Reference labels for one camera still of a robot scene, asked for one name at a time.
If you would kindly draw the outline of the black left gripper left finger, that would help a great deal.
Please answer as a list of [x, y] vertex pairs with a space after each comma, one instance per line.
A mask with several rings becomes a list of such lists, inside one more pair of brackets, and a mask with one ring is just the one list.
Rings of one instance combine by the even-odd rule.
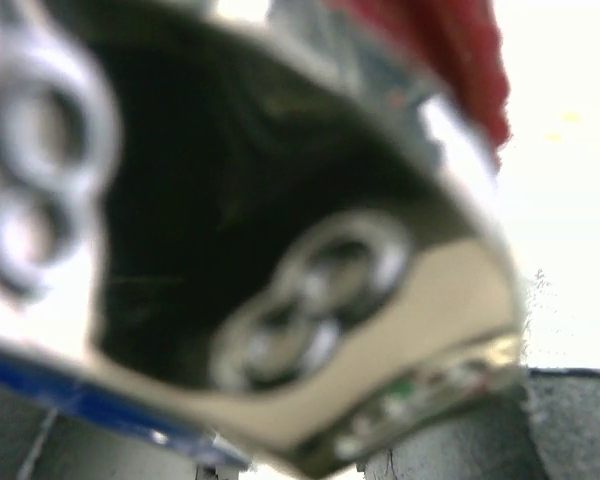
[[0, 387], [0, 479], [192, 479], [192, 461]]

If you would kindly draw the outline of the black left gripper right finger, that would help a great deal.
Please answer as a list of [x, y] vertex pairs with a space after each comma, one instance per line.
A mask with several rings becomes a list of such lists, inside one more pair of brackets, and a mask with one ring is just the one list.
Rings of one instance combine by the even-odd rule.
[[600, 369], [532, 369], [503, 397], [370, 458], [367, 479], [600, 479]]

